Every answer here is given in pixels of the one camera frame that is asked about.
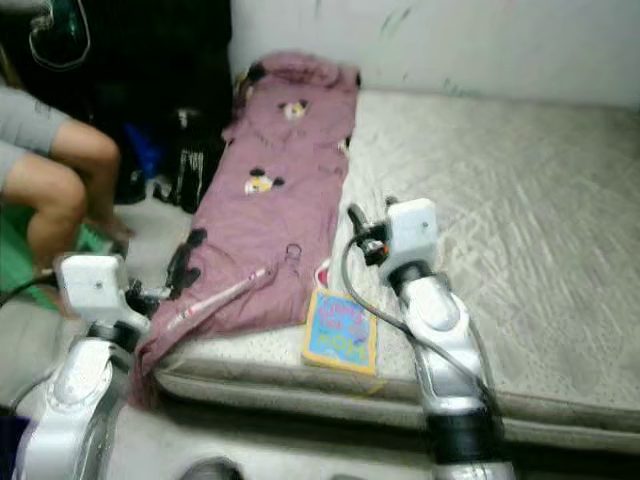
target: white mattress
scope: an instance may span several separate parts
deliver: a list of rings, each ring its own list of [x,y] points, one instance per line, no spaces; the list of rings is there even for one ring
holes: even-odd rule
[[[640,122],[628,112],[363,92],[331,277],[355,201],[426,196],[439,267],[489,351],[507,433],[640,452]],[[395,300],[351,258],[354,282]],[[303,328],[196,340],[156,372],[170,392],[422,428],[406,340],[380,326],[376,378],[306,366]]]

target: white wall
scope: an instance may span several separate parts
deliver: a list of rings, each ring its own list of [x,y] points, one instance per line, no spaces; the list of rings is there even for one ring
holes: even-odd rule
[[[640,0],[232,0],[232,68],[300,49],[368,88],[640,106]]]

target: bare leg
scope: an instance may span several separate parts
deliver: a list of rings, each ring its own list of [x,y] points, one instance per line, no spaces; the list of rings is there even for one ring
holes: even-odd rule
[[[51,145],[57,160],[77,169],[87,187],[89,218],[107,235],[126,240],[131,231],[115,216],[115,194],[120,152],[113,140],[75,120],[60,127]]]
[[[2,199],[35,209],[27,229],[27,243],[37,272],[73,248],[86,214],[85,188],[70,168],[35,154],[27,154],[11,169]]]

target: pink blanket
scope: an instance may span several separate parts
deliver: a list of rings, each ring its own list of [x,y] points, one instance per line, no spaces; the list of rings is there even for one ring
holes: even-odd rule
[[[190,268],[201,275],[164,302],[137,351],[132,403],[153,405],[152,370],[194,337],[301,323],[327,259],[348,170],[358,73],[297,53],[264,58],[192,228],[207,230]]]

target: book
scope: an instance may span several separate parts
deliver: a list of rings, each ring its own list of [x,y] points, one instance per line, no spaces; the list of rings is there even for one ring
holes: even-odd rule
[[[350,297],[316,289],[309,303],[302,357],[324,367],[376,373],[376,322]]]

